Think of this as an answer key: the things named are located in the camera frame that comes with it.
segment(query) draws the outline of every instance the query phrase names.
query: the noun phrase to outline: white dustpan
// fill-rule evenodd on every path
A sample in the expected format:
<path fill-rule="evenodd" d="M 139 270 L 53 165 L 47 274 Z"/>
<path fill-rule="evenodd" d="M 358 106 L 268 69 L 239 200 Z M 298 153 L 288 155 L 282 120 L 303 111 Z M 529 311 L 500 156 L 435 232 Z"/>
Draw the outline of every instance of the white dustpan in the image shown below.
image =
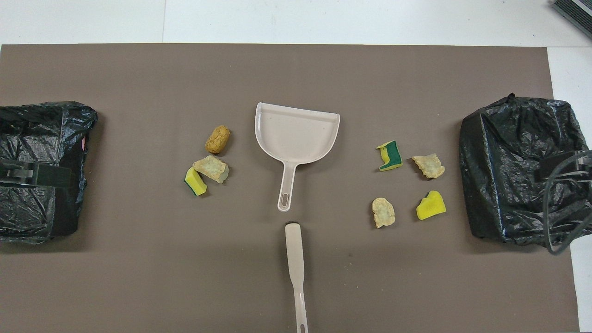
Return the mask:
<path fill-rule="evenodd" d="M 296 167 L 321 159 L 333 147 L 339 114 L 259 103 L 255 136 L 263 151 L 284 164 L 278 209 L 290 210 Z"/>

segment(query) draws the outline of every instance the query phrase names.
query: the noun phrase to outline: trash bag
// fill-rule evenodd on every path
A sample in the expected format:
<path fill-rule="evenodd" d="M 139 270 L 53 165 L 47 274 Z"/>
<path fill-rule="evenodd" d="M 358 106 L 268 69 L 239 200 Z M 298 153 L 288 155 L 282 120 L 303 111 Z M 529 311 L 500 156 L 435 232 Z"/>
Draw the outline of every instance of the trash bag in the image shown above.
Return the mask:
<path fill-rule="evenodd" d="M 77 230 L 88 133 L 97 119 L 95 110 L 73 101 L 0 107 L 4 171 L 7 165 L 36 165 L 46 180 L 30 185 L 0 178 L 0 242 L 38 244 Z M 59 175 L 70 179 L 57 180 L 51 170 L 66 170 L 67 176 Z"/>
<path fill-rule="evenodd" d="M 541 161 L 587 150 L 565 101 L 510 94 L 464 118 L 459 160 L 471 233 L 518 245 L 538 244 L 551 253 L 553 245 L 592 233 L 587 225 L 574 234 L 580 223 L 590 223 L 590 182 L 549 179 L 545 221 L 546 181 L 535 177 Z"/>

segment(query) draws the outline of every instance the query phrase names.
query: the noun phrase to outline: brown mat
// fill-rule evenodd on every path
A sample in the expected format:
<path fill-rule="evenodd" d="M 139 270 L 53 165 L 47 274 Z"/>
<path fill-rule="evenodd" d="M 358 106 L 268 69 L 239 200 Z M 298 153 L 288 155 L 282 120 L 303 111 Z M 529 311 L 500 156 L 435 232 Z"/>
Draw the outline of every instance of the brown mat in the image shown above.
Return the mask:
<path fill-rule="evenodd" d="M 463 117 L 509 93 L 552 98 L 546 50 L 440 46 L 2 46 L 0 105 L 75 100 L 99 112 L 80 228 L 0 246 L 2 332 L 294 332 L 284 223 L 299 221 L 311 332 L 578 329 L 569 253 L 470 235 Z M 323 159 L 297 169 L 255 140 L 257 102 L 340 113 Z M 233 131 L 223 185 L 183 183 L 215 126 Z M 378 172 L 378 145 L 404 165 Z M 436 152 L 426 181 L 410 158 Z M 429 190 L 448 212 L 417 220 Z M 371 202 L 397 221 L 376 230 Z"/>

